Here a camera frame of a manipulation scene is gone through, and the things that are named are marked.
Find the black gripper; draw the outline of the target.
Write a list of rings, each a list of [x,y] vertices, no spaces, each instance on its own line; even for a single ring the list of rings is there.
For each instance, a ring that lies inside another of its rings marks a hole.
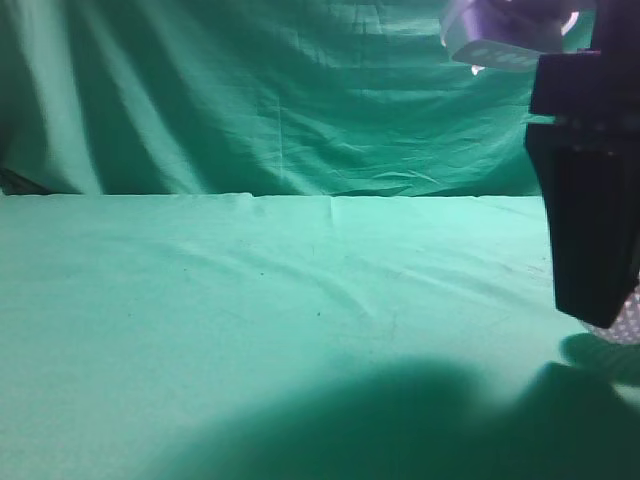
[[[639,3],[556,1],[592,12],[590,46],[538,61],[525,147],[546,208],[556,308],[610,328],[639,280]]]

